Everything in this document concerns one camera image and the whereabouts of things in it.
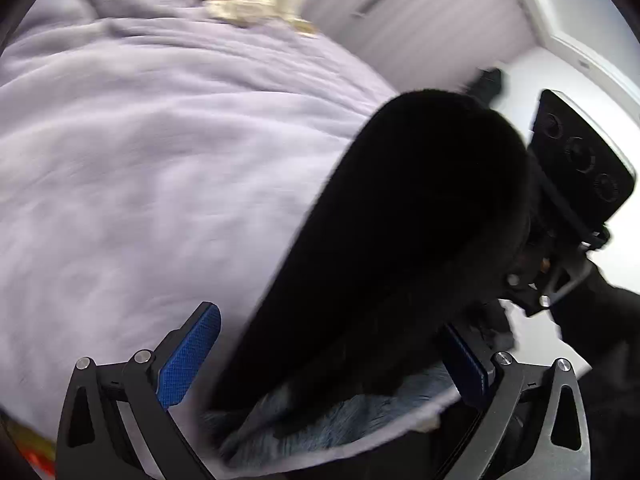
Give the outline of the black pants with patterned waistband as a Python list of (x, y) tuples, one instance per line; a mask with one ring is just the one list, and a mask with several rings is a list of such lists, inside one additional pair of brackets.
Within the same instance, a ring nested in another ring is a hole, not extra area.
[(442, 324), (496, 292), (527, 234), (521, 137), (470, 96), (396, 96), (314, 203), (214, 385), (206, 438), (228, 469), (379, 441), (450, 393)]

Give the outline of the black jacket on rack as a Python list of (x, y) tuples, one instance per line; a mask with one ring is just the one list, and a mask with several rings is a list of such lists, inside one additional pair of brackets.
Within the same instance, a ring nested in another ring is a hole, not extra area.
[(502, 95), (504, 84), (503, 71), (499, 67), (481, 70), (465, 87), (464, 94), (482, 107), (491, 108)]

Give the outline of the red printed bag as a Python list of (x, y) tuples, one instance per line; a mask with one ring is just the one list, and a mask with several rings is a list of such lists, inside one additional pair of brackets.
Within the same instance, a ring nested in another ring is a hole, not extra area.
[(2, 419), (2, 424), (21, 456), (28, 461), (34, 471), (43, 479), (53, 480), (55, 478), (55, 443), (13, 419)]

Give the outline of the lilac plush bed blanket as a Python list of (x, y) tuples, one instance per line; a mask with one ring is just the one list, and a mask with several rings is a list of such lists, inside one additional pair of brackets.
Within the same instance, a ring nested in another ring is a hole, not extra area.
[(196, 0), (38, 0), (1, 58), (1, 404), (58, 432), (77, 359), (128, 359), (203, 301), (205, 390), (319, 188), (393, 96), (280, 21)]

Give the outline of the pale pink curtains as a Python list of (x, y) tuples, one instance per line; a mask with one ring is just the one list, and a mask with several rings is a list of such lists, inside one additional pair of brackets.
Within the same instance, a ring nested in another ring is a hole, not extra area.
[(537, 44), (520, 0), (306, 0), (303, 16), (400, 91), (460, 88)]

